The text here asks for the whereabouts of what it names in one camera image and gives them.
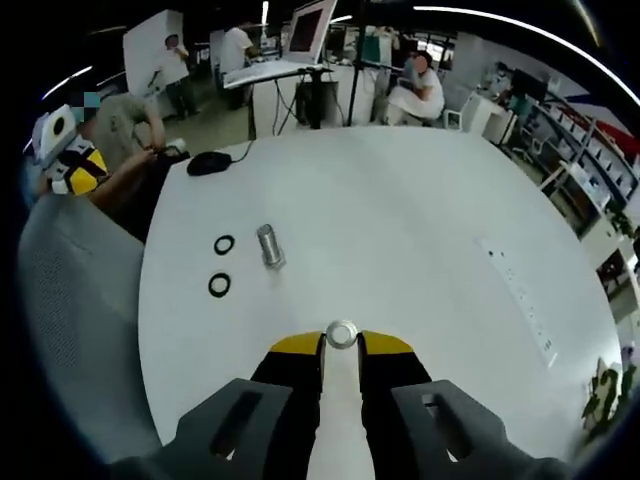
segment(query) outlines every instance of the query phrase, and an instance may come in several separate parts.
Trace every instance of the laptop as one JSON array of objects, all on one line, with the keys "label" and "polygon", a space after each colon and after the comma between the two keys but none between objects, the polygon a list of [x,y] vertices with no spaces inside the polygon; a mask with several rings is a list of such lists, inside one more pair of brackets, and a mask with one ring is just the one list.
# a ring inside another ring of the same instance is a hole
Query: laptop
[{"label": "laptop", "polygon": [[296,9],[291,19],[291,36],[282,58],[255,63],[224,75],[224,88],[236,88],[282,75],[322,68],[318,64],[329,22],[338,0],[321,0]]}]

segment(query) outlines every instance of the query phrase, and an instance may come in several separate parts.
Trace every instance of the keyboard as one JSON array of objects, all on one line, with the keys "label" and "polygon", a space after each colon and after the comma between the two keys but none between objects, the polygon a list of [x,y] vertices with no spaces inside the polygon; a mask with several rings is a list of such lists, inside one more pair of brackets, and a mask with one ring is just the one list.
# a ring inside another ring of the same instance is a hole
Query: keyboard
[{"label": "keyboard", "polygon": [[306,63],[288,60],[273,60],[271,62],[254,63],[253,65],[229,72],[224,76],[224,88],[234,88],[247,83],[277,77],[286,73],[293,73],[301,69],[317,68],[322,65],[308,65]]}]

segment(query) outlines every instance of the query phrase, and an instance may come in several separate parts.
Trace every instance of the metal cylinder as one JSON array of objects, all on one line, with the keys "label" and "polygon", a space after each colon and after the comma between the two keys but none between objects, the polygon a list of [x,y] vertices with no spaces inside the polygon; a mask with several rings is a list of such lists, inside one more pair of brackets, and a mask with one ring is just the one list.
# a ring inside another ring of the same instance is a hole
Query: metal cylinder
[{"label": "metal cylinder", "polygon": [[278,269],[284,265],[284,254],[276,240],[276,234],[268,223],[256,230],[260,248],[262,248],[262,260],[267,268]]}]

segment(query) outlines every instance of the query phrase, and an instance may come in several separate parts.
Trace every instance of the gray chair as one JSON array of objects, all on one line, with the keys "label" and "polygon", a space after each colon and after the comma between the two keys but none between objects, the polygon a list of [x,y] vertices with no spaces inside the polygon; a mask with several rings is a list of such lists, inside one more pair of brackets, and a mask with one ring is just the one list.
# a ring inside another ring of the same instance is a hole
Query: gray chair
[{"label": "gray chair", "polygon": [[54,398],[107,463],[160,447],[138,355],[142,253],[84,197],[44,196],[20,238],[34,350]]}]

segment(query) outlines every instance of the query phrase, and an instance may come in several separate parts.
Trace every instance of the black rubber o-ring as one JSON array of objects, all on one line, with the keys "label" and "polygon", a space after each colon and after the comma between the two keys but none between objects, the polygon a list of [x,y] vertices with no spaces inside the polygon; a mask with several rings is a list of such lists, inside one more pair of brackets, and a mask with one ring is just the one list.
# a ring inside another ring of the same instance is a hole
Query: black rubber o-ring
[{"label": "black rubber o-ring", "polygon": [[[227,281],[227,288],[225,288],[221,292],[218,292],[218,291],[213,289],[213,282],[216,281],[218,278],[223,278],[223,279],[225,279]],[[229,275],[227,275],[226,273],[216,273],[209,280],[209,293],[212,296],[216,297],[216,298],[224,297],[227,294],[227,292],[229,291],[230,288],[231,288],[231,277],[229,277]]]},{"label": "black rubber o-ring", "polygon": [[[222,241],[222,240],[229,240],[229,248],[227,248],[226,250],[221,250],[220,247],[218,246],[218,244]],[[221,236],[219,239],[216,240],[216,242],[213,244],[213,250],[218,254],[218,255],[226,255],[227,253],[229,253],[229,250],[231,250],[233,248],[233,245],[236,243],[235,239],[231,236],[231,235],[223,235]]]}]

